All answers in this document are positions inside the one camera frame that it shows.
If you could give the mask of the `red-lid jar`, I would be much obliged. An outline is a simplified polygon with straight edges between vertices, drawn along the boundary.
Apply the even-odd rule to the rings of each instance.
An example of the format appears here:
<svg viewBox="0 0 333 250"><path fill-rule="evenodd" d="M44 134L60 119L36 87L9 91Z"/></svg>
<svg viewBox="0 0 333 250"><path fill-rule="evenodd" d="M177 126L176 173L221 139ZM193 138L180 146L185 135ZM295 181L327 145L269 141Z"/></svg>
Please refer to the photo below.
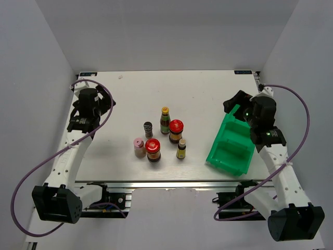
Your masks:
<svg viewBox="0 0 333 250"><path fill-rule="evenodd" d="M150 162L158 162L161 158L160 153L160 142L157 139L151 138L148 139L145 143L145 149L147 152L147 158Z"/></svg>
<svg viewBox="0 0 333 250"><path fill-rule="evenodd" d="M173 144L177 144L182 139L184 124L181 120L174 119L169 124L169 140Z"/></svg>

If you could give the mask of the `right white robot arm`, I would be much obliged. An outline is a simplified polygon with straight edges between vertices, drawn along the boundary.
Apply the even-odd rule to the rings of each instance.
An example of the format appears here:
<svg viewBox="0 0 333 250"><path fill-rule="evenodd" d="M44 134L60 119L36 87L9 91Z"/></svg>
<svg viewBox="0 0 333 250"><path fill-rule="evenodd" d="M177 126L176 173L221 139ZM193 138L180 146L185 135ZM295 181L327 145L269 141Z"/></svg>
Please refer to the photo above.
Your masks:
<svg viewBox="0 0 333 250"><path fill-rule="evenodd" d="M249 125L251 141L270 174L259 184L237 192L236 204L242 208L251 205L267 221L276 242L314 239L325 214L301 187L283 133L274 125L276 102L271 86L260 86L255 96L240 90L223 106L225 113L235 108L234 117Z"/></svg>

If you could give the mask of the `pink-lid spice jar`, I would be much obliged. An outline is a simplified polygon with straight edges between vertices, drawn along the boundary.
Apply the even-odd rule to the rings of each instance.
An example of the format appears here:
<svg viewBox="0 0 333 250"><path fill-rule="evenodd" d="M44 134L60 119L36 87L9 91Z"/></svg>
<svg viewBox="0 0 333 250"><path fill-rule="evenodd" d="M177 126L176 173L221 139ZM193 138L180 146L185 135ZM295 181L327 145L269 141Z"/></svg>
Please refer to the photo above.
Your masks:
<svg viewBox="0 0 333 250"><path fill-rule="evenodd" d="M145 143L142 138L139 138L139 137L136 138L133 141L133 145L134 145L134 153L135 153L136 157L143 158L144 156L146 156Z"/></svg>

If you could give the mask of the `green plastic bin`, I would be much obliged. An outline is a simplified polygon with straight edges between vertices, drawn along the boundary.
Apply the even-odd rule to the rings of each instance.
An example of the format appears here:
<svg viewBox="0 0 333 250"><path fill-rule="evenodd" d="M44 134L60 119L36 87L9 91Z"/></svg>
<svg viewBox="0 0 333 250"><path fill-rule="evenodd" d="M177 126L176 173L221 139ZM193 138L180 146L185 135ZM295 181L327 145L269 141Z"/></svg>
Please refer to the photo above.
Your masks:
<svg viewBox="0 0 333 250"><path fill-rule="evenodd" d="M254 153L249 125L234 117L239 107L236 105L224 116L206 158L208 165L234 176L247 174Z"/></svg>

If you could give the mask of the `tall yellow-cap sauce bottle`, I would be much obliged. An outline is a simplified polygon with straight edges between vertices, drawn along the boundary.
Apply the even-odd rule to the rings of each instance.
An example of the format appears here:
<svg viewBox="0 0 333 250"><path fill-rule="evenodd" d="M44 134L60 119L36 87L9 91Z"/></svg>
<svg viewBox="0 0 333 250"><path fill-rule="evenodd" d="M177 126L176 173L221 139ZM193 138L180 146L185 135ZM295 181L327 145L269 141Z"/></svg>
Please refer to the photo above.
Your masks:
<svg viewBox="0 0 333 250"><path fill-rule="evenodd" d="M169 124L170 124L170 114L168 107L162 107L161 109L161 118L160 118L160 132L162 134L170 133Z"/></svg>

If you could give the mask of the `small beige-cap yellow-label bottle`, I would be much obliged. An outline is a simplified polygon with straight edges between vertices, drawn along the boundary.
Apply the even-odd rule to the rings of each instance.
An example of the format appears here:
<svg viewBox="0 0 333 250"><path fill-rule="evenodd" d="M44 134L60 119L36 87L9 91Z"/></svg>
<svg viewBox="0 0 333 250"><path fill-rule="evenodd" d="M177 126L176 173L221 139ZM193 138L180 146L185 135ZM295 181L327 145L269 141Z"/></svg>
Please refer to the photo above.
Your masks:
<svg viewBox="0 0 333 250"><path fill-rule="evenodd" d="M177 146L176 157L178 159L184 159L186 156L186 140L180 139Z"/></svg>

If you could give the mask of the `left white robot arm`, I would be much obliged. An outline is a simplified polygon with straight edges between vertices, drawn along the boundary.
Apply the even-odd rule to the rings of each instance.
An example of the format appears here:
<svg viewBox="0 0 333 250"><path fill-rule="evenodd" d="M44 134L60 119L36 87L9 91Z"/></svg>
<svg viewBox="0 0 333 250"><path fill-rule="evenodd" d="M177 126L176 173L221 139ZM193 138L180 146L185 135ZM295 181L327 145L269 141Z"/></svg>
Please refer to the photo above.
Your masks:
<svg viewBox="0 0 333 250"><path fill-rule="evenodd" d="M83 209L95 204L106 207L110 195L103 184L88 183L75 187L75 180L84 154L95 133L110 115L115 102L103 86L74 86L77 100L73 103L64 152L59 154L50 175L41 186L35 186L32 198L39 218L43 221L77 223Z"/></svg>

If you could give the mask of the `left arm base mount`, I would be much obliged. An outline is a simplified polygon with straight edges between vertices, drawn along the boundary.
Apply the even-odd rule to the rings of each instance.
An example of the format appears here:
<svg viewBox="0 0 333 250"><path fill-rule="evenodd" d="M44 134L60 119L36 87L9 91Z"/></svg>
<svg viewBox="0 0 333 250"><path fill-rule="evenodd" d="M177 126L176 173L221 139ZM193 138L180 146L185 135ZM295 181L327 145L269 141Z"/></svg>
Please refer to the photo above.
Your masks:
<svg viewBox="0 0 333 250"><path fill-rule="evenodd" d="M126 218L129 213L131 190L98 182L78 183L73 190L82 201L82 218Z"/></svg>

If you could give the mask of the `black-cap pepper shaker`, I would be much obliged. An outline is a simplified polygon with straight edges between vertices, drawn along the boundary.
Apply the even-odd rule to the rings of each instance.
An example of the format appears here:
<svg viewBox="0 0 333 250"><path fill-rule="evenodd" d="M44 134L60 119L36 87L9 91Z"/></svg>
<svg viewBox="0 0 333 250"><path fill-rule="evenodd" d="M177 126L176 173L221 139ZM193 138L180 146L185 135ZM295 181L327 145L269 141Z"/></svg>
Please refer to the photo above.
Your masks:
<svg viewBox="0 0 333 250"><path fill-rule="evenodd" d="M144 123L144 131L145 131L145 137L147 139L150 139L153 137L153 131L152 131L152 123L149 121L146 121Z"/></svg>

